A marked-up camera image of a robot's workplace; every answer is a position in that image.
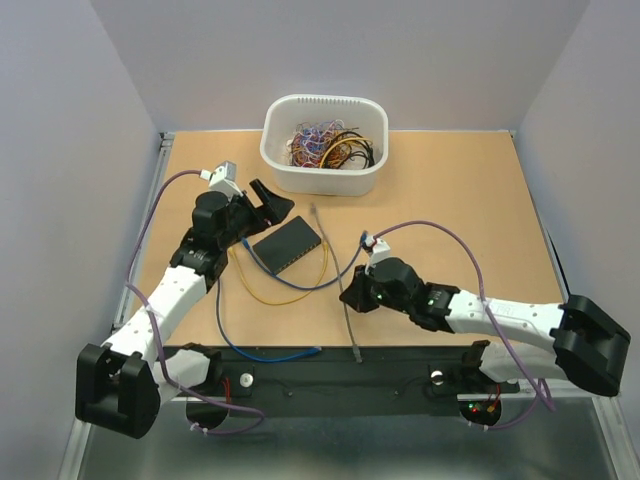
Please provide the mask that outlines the black network switch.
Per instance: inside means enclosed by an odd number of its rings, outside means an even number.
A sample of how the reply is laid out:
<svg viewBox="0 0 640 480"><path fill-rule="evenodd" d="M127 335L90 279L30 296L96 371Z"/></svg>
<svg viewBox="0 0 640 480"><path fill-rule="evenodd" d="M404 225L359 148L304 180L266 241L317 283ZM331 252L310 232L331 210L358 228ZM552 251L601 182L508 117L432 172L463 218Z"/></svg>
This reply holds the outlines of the black network switch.
<svg viewBox="0 0 640 480"><path fill-rule="evenodd" d="M256 257L272 274L279 274L321 244L319 234L296 216L252 247Z"/></svg>

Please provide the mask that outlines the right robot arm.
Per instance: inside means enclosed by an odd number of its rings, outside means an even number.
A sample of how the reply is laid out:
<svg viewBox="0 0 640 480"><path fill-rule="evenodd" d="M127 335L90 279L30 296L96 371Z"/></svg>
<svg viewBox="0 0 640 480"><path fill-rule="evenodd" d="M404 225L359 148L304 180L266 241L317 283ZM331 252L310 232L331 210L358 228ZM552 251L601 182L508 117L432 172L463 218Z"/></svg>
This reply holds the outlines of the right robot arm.
<svg viewBox="0 0 640 480"><path fill-rule="evenodd" d="M480 296L452 285L425 282L390 257L355 269L340 300L359 313L379 307L404 313L428 331L496 336L460 366L463 384L482 390L525 378L568 380L591 394L615 397L631 343L629 332L591 299L530 304Z"/></svg>

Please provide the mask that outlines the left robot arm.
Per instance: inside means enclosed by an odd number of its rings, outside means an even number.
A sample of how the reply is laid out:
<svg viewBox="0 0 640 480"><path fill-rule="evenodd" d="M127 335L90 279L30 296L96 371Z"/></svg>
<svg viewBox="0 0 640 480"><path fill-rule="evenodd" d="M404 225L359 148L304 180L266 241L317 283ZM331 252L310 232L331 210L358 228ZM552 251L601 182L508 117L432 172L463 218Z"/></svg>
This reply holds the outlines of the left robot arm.
<svg viewBox="0 0 640 480"><path fill-rule="evenodd" d="M221 386L220 351L191 343L167 355L164 344L217 283L229 248L282 223L295 205L258 179L250 186L259 205L232 181L212 182L196 198L191 225L154 291L144 295L126 286L140 308L102 344L87 344L77 357L78 420L139 439L174 397L202 399Z"/></svg>

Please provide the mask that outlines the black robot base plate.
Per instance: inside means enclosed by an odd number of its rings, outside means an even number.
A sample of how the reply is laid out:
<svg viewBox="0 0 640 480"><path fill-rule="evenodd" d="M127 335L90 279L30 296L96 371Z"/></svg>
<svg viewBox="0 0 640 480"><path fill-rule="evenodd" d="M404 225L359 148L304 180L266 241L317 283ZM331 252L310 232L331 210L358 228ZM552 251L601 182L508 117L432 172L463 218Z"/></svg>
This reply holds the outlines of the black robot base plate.
<svg viewBox="0 0 640 480"><path fill-rule="evenodd" d="M487 345L365 347L357 361L348 347L301 355L188 343L211 364L186 396L186 417L214 432L303 417L462 416L493 426L519 388L480 372Z"/></svg>

